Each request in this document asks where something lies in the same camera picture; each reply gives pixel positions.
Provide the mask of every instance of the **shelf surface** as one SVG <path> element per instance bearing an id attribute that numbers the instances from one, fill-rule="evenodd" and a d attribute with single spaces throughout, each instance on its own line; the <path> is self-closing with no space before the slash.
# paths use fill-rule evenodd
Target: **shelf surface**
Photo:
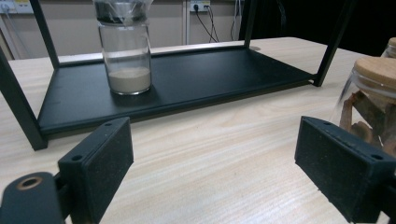
<path id="1" fill-rule="evenodd" d="M 182 109 L 309 84 L 314 75 L 251 49 L 231 47 L 153 55 L 152 86 L 121 96 L 103 63 L 63 66 L 52 76 L 38 116 L 43 133 L 92 127 L 110 119 L 149 119 Z"/>

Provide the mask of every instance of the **dark background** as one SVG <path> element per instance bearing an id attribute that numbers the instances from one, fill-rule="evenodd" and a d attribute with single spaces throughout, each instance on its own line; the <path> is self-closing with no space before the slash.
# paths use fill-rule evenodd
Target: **dark background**
<path id="1" fill-rule="evenodd" d="M 259 0 L 252 39 L 295 36 L 328 44 L 345 1 L 348 0 Z M 245 38 L 249 2 L 245 1 L 241 40 Z M 380 56 L 395 36 L 396 0 L 360 0 L 339 48 Z"/>

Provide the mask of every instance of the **wall socket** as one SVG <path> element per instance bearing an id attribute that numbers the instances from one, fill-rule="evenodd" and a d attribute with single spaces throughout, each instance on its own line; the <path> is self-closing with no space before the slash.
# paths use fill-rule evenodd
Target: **wall socket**
<path id="1" fill-rule="evenodd" d="M 33 14 L 29 0 L 0 0 L 0 14 Z"/>
<path id="2" fill-rule="evenodd" d="M 207 7 L 210 7 L 210 1 L 198 1 L 198 0 L 191 0 L 190 1 L 190 12 L 195 12 L 194 6 L 198 6 L 198 11 L 207 11 Z"/>

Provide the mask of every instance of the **wooden table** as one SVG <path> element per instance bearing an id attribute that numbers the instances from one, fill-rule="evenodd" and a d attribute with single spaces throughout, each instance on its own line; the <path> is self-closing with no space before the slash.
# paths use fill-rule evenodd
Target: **wooden table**
<path id="1" fill-rule="evenodd" d="M 253 40 L 251 46 L 310 73 L 317 72 L 325 50 L 290 37 Z M 302 86 L 132 123 L 134 164 L 102 223 L 347 223 L 293 157 L 300 117 L 329 119 L 361 56 L 337 50 L 321 88 Z M 10 64 L 38 115 L 52 74 L 50 59 Z M 56 138 L 34 152 L 3 97 L 0 104 L 1 191 L 22 175 L 55 175 L 57 160 L 88 136 Z M 378 223 L 387 221 L 381 214 Z"/>

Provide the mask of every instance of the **glass jar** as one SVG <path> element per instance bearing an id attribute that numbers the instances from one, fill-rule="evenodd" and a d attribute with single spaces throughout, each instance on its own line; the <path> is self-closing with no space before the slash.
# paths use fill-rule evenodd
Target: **glass jar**
<path id="1" fill-rule="evenodd" d="M 396 59 L 358 59 L 331 122 L 396 157 Z"/>
<path id="2" fill-rule="evenodd" d="M 389 40 L 387 48 L 382 53 L 381 57 L 396 58 L 396 37 Z"/>
<path id="3" fill-rule="evenodd" d="M 151 86 L 149 27 L 141 0 L 94 0 L 111 91 L 130 95 Z"/>

